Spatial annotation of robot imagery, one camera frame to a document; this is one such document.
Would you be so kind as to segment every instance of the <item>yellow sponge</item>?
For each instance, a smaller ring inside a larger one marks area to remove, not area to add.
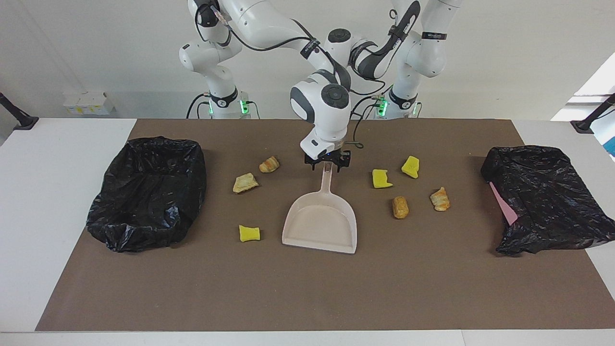
[[[402,166],[402,172],[416,179],[419,177],[419,159],[414,156],[409,156],[406,163]]]
[[[250,228],[239,225],[239,239],[241,239],[241,241],[260,240],[261,230],[259,230],[258,227]]]
[[[371,172],[371,179],[374,183],[374,188],[385,188],[393,186],[393,184],[387,181],[386,172],[388,172],[386,169],[374,169]]]

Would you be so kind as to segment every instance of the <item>beige dustpan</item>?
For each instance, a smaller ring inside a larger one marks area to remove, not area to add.
[[[331,193],[331,162],[325,162],[320,191],[299,197],[288,211],[282,243],[353,254],[357,220],[342,197]]]

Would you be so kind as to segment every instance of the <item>pink object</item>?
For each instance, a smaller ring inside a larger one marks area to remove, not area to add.
[[[491,186],[491,189],[493,190],[493,194],[496,195],[496,199],[498,200],[500,209],[502,209],[502,212],[504,213],[504,217],[506,218],[506,221],[508,221],[509,225],[512,225],[513,223],[515,223],[515,221],[517,221],[519,216],[514,210],[512,210],[512,208],[510,207],[510,205],[508,205],[508,203],[504,202],[504,200],[502,199],[502,196],[499,195],[499,192],[497,191],[493,183],[490,182],[489,186]]]

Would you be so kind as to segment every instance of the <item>table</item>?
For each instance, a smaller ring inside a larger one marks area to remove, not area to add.
[[[356,344],[607,345],[615,330],[388,332],[32,333],[81,233],[102,175],[130,133],[133,119],[42,119],[0,147],[0,344]],[[515,121],[526,144],[561,148],[607,215],[615,215],[614,163],[600,144],[568,123]],[[71,162],[81,162],[74,167]],[[14,244],[29,244],[15,247]],[[615,244],[587,250],[615,296]]]

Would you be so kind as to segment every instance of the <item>black plastic bag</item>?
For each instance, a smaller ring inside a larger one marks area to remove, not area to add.
[[[481,173],[518,216],[506,223],[496,248],[501,254],[584,249],[615,239],[615,223],[558,148],[492,148]]]
[[[197,142],[129,140],[105,172],[87,230],[117,252],[169,246],[186,236],[205,188],[205,159]]]

